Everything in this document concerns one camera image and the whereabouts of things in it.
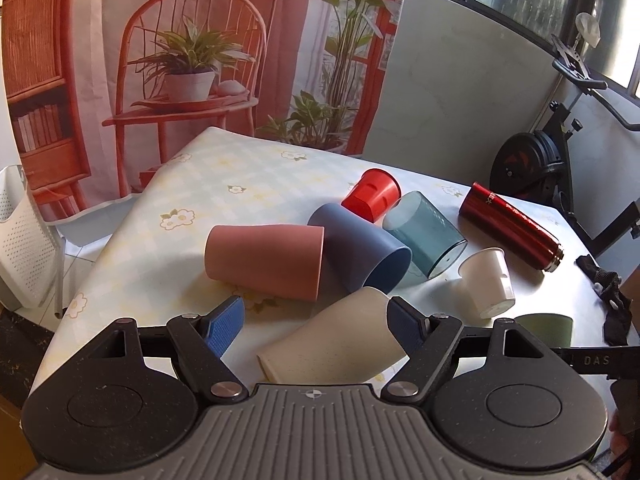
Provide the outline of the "floral checkered tablecloth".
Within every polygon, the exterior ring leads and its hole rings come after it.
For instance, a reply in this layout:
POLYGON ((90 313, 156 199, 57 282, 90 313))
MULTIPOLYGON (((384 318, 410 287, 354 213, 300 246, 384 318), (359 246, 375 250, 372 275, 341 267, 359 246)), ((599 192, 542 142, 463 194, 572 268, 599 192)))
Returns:
MULTIPOLYGON (((139 326, 165 325, 181 313, 204 314, 230 295, 242 295, 247 308, 239 337, 224 362, 247 387, 265 380, 257 351, 291 333, 311 315, 346 295, 329 266, 322 271, 316 304, 282 300, 214 282, 204 271, 204 247, 217 224, 306 224, 326 203, 339 203, 369 168, 389 172, 402 192, 420 191, 452 223, 469 187, 425 174, 372 164, 366 160, 312 150, 286 148, 219 128, 208 128, 175 155, 152 179, 106 243, 48 347, 35 391, 84 344, 115 318, 134 318, 139 326)), ((559 313, 573 319, 572 344, 606 346, 605 310, 591 282, 575 264, 586 248, 552 208, 506 198, 561 243, 558 270, 538 273, 506 251, 515 304, 509 318, 527 313, 559 313)), ((457 226, 469 245, 458 261, 497 246, 464 219, 457 226)), ((390 294, 404 297, 429 315, 448 312, 471 321, 472 301, 461 287, 458 261, 434 280, 420 282, 416 271, 390 294)))

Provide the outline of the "blue plastic cup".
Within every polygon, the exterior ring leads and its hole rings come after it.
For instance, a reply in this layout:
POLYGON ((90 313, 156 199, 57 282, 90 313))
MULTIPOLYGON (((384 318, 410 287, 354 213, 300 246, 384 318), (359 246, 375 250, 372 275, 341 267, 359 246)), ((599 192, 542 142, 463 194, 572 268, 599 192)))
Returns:
POLYGON ((338 203, 319 207, 308 224, 324 229, 326 260, 349 292, 373 287, 388 294, 409 269, 407 245, 338 203))

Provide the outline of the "red thermos bottle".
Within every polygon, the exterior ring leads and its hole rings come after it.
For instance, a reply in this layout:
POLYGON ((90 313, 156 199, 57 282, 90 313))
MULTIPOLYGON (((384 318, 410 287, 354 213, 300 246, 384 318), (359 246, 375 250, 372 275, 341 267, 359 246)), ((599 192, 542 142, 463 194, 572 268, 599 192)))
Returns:
POLYGON ((554 272, 564 258, 555 236, 477 182, 466 194, 459 214, 538 271, 554 272))

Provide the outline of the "teal transparent cup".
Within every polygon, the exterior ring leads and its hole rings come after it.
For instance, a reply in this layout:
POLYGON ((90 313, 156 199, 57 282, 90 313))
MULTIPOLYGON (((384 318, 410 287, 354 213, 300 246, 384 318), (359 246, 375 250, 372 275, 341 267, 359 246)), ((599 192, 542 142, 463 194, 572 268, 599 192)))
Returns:
POLYGON ((450 268, 468 241, 462 233, 419 191, 412 191, 387 211, 382 223, 412 251, 412 263, 428 279, 450 268))

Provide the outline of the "black exercise bike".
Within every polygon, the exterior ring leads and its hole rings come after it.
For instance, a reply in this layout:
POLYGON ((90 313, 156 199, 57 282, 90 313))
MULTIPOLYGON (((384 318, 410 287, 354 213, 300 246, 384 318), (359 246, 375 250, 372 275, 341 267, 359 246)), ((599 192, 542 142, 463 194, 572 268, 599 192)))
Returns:
POLYGON ((631 202, 596 237, 591 237, 575 216, 572 167, 568 141, 582 130, 582 123, 574 118, 570 128, 565 125, 579 97, 592 96, 626 130, 638 133, 638 122, 627 122, 623 115, 602 96, 608 84, 602 79, 591 78, 589 70, 578 53, 579 40, 585 40, 593 49, 600 42, 598 20, 587 12, 575 18, 578 37, 574 47, 569 47, 556 35, 552 35, 555 48, 553 68, 578 89, 579 94, 567 107, 550 100, 551 116, 540 130, 521 132, 510 136, 498 151, 491 166, 489 189, 501 195, 528 200, 557 209, 574 229, 593 257, 602 255, 622 236, 629 233, 639 238, 639 199, 631 202))

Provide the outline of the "printed room backdrop curtain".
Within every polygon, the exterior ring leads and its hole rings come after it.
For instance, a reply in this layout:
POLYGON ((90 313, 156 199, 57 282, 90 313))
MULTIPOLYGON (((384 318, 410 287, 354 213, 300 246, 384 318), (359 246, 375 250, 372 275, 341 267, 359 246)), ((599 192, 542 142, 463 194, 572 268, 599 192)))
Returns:
POLYGON ((361 153, 404 0, 1 0, 13 141, 43 218, 141 192, 209 126, 361 153))

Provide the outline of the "white paper cup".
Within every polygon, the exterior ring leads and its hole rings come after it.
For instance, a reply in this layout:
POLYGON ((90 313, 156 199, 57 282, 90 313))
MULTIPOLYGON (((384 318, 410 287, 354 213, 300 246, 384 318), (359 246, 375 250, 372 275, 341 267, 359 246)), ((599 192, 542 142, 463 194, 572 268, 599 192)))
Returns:
POLYGON ((458 273, 480 318, 494 318, 514 306, 514 289, 502 248, 488 247, 470 255, 458 273))

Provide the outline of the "green plastic cup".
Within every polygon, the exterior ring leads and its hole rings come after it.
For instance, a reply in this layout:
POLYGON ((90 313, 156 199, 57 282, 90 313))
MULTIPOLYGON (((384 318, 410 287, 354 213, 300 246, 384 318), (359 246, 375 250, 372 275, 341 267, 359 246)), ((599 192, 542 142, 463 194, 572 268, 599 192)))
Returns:
POLYGON ((573 319, 556 313, 532 313, 518 316, 518 324, 526 328, 550 348, 572 345, 573 319))

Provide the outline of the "white perforated chair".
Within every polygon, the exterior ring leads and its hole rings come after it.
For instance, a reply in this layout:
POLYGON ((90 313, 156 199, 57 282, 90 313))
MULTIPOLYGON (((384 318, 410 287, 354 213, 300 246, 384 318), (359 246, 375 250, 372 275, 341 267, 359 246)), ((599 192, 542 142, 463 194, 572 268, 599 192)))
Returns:
POLYGON ((55 299, 62 315, 64 244, 44 222, 20 165, 1 170, 1 305, 39 309, 55 299))

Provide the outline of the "cream beige cup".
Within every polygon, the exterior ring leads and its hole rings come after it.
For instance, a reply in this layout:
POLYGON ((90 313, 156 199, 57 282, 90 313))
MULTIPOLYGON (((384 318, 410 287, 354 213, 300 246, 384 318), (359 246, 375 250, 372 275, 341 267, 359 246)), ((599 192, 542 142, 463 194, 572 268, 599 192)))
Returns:
POLYGON ((257 352, 270 382, 288 385, 361 384, 405 356, 387 327, 384 292, 363 287, 257 352))

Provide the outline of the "pink plastic cup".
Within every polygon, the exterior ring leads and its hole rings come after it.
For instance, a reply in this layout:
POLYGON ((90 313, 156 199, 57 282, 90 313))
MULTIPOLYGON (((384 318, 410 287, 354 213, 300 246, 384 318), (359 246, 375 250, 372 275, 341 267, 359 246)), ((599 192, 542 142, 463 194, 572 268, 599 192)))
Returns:
POLYGON ((284 299, 318 299, 322 226, 214 226, 204 250, 209 278, 284 299))

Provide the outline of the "red plastic cup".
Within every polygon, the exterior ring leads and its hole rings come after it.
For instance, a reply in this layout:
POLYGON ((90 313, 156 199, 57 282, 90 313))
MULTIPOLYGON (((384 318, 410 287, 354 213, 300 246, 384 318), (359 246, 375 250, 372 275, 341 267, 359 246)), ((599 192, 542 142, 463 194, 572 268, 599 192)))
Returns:
POLYGON ((401 188, 387 171, 370 168, 347 194, 341 205, 364 220, 380 220, 401 198, 401 188))

